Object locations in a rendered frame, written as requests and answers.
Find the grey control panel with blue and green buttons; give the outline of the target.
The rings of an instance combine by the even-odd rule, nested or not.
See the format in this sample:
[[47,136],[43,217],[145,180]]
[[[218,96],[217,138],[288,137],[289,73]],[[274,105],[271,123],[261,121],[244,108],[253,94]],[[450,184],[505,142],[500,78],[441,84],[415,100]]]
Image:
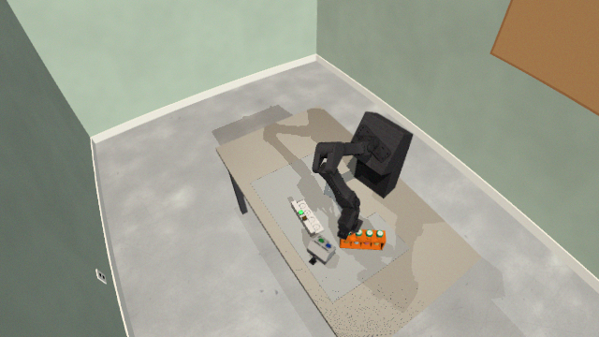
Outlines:
[[307,247],[307,252],[313,256],[309,262],[314,265],[316,259],[318,259],[320,262],[326,265],[326,263],[335,254],[335,250],[336,248],[334,246],[326,242],[321,237],[316,236],[310,240],[310,243]]

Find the orange tube holder block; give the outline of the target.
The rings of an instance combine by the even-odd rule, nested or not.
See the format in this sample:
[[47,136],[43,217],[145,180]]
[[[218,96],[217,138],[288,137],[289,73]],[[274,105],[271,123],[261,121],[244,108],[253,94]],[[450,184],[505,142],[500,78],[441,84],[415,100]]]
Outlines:
[[[366,237],[366,229],[362,229],[361,237],[355,235],[348,236],[346,240],[340,240],[340,248],[352,248],[352,249],[370,249],[370,250],[383,250],[383,247],[386,243],[386,232],[382,238],[376,237],[376,232],[378,230],[373,230],[373,235],[371,237]],[[344,243],[349,242],[349,243]],[[359,242],[359,244],[354,244],[354,242]],[[365,245],[364,242],[369,242],[368,245]],[[371,242],[377,242],[378,245],[372,244]]]

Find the white tray with four round nests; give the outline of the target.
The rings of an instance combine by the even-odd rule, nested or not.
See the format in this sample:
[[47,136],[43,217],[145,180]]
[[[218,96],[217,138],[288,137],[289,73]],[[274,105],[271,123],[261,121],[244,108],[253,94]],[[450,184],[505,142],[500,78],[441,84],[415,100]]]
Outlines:
[[291,202],[291,207],[302,222],[303,226],[309,233],[310,237],[324,231],[323,227],[315,217],[312,210],[309,208],[305,200],[297,203],[296,200]]

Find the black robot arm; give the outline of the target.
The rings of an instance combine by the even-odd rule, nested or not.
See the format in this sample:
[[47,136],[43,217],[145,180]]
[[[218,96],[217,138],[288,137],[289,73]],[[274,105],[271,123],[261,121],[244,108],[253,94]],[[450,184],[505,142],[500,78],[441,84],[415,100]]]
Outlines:
[[[351,229],[355,230],[357,227],[357,219],[360,211],[360,200],[358,196],[355,191],[352,191],[347,186],[338,170],[342,157],[347,155],[369,155],[373,153],[380,162],[384,162],[391,154],[391,151],[387,146],[375,136],[368,126],[363,125],[356,135],[359,139],[357,141],[352,141],[355,143],[342,143],[339,141],[318,142],[315,147],[314,162],[312,166],[313,172],[319,173],[320,176],[325,179],[331,188],[337,203],[339,206],[342,206],[341,208],[343,210],[338,220],[339,231],[337,234],[342,240],[347,239],[348,234],[345,233],[350,233]],[[327,158],[327,162],[322,163],[324,158]]]

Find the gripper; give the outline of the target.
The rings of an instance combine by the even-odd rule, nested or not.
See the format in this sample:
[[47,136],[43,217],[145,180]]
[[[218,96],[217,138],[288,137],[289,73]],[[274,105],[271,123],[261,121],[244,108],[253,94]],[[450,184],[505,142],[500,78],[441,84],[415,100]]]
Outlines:
[[[356,232],[358,233],[358,231],[359,231],[359,229],[360,229],[360,227],[361,227],[361,225],[362,225],[362,223],[363,223],[363,221],[362,221],[362,220],[360,220],[360,219],[357,219],[357,220],[358,220],[357,227],[355,228],[355,230],[351,230],[351,231],[350,231],[350,232],[351,232],[351,235],[352,235],[352,234],[356,234]],[[357,220],[356,220],[356,221],[357,221]]]

